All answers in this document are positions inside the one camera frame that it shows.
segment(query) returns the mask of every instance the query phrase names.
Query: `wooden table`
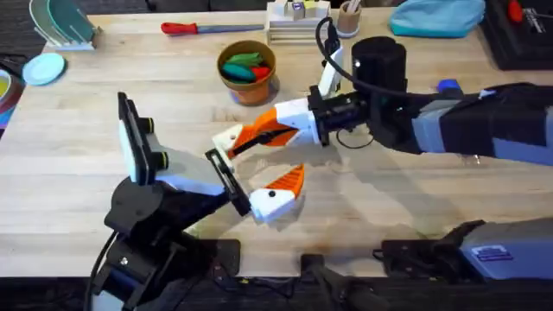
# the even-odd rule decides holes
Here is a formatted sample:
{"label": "wooden table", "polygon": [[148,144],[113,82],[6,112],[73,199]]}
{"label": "wooden table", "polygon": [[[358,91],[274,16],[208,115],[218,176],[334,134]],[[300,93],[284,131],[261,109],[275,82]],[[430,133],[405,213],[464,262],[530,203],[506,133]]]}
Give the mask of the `wooden table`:
{"label": "wooden table", "polygon": [[[342,41],[391,35],[390,9],[363,11],[361,32]],[[51,86],[28,86],[0,143],[0,276],[85,276],[110,230],[103,220],[125,177],[118,145],[117,91],[156,120],[161,143],[201,156],[210,137],[270,108],[232,102],[216,57],[261,31],[169,38],[162,22],[262,23],[263,12],[92,16],[98,50],[64,53],[67,72]],[[479,31],[460,40],[397,38],[408,51],[409,90],[433,92],[457,78],[465,92],[514,81],[553,84],[551,73],[504,73]],[[318,83],[315,47],[273,47],[281,90],[274,103]],[[346,67],[350,64],[346,52]],[[351,85],[342,82],[345,91]],[[338,271],[382,276],[371,260],[384,238],[440,237],[466,220],[514,221],[553,215],[553,169],[457,155],[407,155],[377,143],[362,150],[256,148],[238,159],[240,180],[260,187],[307,163],[299,217],[273,227],[241,219],[231,206],[200,222],[205,238],[238,238],[244,276],[293,276],[303,252],[320,252]]]}

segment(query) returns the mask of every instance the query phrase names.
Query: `blue cloth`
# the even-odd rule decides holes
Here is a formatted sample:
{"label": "blue cloth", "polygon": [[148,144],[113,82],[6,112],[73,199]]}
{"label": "blue cloth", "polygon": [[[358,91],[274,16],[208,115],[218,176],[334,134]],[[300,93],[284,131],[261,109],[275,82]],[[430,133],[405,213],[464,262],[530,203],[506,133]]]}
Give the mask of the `blue cloth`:
{"label": "blue cloth", "polygon": [[484,18],[484,0],[407,0],[390,16],[394,35],[461,38]]}

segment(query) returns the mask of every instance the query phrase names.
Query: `plate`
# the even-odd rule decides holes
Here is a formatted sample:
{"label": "plate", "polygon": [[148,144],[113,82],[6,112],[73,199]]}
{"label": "plate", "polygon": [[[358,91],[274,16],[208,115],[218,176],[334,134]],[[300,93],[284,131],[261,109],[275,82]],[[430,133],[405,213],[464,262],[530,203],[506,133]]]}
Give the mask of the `plate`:
{"label": "plate", "polygon": [[32,86],[44,86],[56,80],[66,65],[61,55],[45,53],[36,56],[23,67],[23,79]]}
{"label": "plate", "polygon": [[35,22],[36,27],[42,31],[54,44],[61,45],[69,43],[69,39],[60,34],[48,13],[47,0],[31,0],[29,2],[29,13]]}
{"label": "plate", "polygon": [[76,42],[90,42],[94,31],[86,17],[80,14],[79,7],[71,0],[46,0],[48,14],[56,28],[66,37]]}

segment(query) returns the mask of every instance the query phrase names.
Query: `cable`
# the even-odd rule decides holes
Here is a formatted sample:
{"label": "cable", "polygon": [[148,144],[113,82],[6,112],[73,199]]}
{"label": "cable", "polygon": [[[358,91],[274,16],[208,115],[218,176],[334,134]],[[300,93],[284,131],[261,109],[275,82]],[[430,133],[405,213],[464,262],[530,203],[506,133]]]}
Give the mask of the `cable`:
{"label": "cable", "polygon": [[98,257],[96,258],[96,262],[94,262],[94,265],[92,266],[92,270],[90,271],[90,278],[88,279],[88,283],[86,284],[86,291],[85,291],[85,303],[83,305],[84,311],[90,311],[92,309],[92,281],[96,277],[96,274],[98,273],[98,269],[100,266],[100,263],[102,262],[102,259],[105,256],[105,253],[107,252],[107,249],[110,247],[111,243],[113,243],[113,240],[117,236],[116,232],[112,232],[110,237],[105,241],[104,247],[102,247],[102,250],[98,254]]}
{"label": "cable", "polygon": [[[234,281],[236,281],[229,273],[228,273],[228,270],[226,269],[225,265],[220,263],[219,264],[221,266],[221,268],[223,269],[223,271],[225,272],[225,274],[227,275],[227,277],[229,279],[232,279]],[[279,283],[281,284],[279,287],[275,288],[275,287],[272,287],[270,286],[269,284],[263,284],[263,283],[254,283],[254,282],[249,282],[247,284],[242,284],[242,283],[239,283],[239,282],[236,282],[237,286],[239,287],[242,287],[244,285],[251,285],[251,286],[255,286],[255,287],[259,287],[259,288],[264,288],[264,289],[268,289],[267,291],[264,291],[263,293],[260,293],[260,294],[256,294],[256,295],[253,295],[253,294],[250,294],[250,293],[245,293],[243,291],[238,291],[237,289],[227,289],[225,288],[223,285],[219,284],[216,280],[215,280],[215,277],[214,277],[214,271],[212,270],[212,273],[213,273],[213,277],[212,277],[212,281],[213,281],[213,284],[215,284],[215,286],[217,286],[218,289],[228,293],[228,294],[231,294],[231,295],[240,295],[240,296],[243,296],[243,297],[260,297],[260,296],[263,296],[263,295],[267,295],[269,293],[274,293],[274,294],[277,294],[277,295],[280,295],[282,298],[284,298],[284,300],[286,301],[286,306],[291,310],[291,311],[296,311],[294,309],[294,307],[292,306],[292,304],[290,303],[290,299],[292,299],[294,297],[294,294],[296,293],[296,283],[301,279],[301,278],[294,278],[294,277],[291,277],[290,279],[286,280],[286,281],[280,281],[279,280]],[[255,281],[256,279],[258,280],[265,280],[265,281],[269,281],[270,279],[268,278],[252,278],[252,279],[246,279],[246,280],[252,280],[252,281]],[[289,294],[287,293],[283,293],[281,291],[281,289],[284,287],[284,286],[287,286],[288,284],[291,284],[291,290],[289,292]]]}
{"label": "cable", "polygon": [[339,74],[341,74],[342,77],[350,80],[355,85],[361,86],[364,89],[366,89],[369,92],[378,92],[382,95],[388,95],[393,97],[400,97],[400,98],[429,98],[431,96],[430,94],[417,94],[417,93],[410,93],[410,92],[400,92],[400,91],[393,91],[387,88],[383,88],[380,86],[375,86],[372,84],[368,84],[364,81],[361,81],[360,79],[357,79],[353,77],[351,74],[349,74],[346,70],[344,70],[340,65],[338,65],[327,53],[327,51],[324,48],[324,45],[321,40],[321,28],[322,25],[325,24],[325,22],[328,22],[328,27],[334,27],[332,23],[332,17],[327,16],[323,18],[318,24],[315,29],[315,41],[317,42],[317,47],[319,48],[319,51],[321,51],[322,56],[324,56],[327,63],[329,63]]}
{"label": "cable", "polygon": [[336,141],[338,141],[338,143],[348,149],[362,149],[368,145],[370,145],[373,141],[374,141],[374,136],[371,138],[371,140],[369,141],[369,143],[364,143],[362,145],[359,145],[359,146],[350,146],[348,144],[345,144],[341,139],[340,139],[340,132],[343,131],[344,129],[340,129],[338,131],[336,131]]}

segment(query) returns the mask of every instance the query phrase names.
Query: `sticker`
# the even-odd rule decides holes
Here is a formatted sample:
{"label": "sticker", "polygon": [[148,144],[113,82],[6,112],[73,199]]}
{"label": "sticker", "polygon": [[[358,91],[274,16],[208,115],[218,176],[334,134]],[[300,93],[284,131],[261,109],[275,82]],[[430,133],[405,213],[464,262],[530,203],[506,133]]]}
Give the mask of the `sticker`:
{"label": "sticker", "polygon": [[511,253],[502,245],[486,245],[473,247],[473,256],[481,262],[512,260]]}

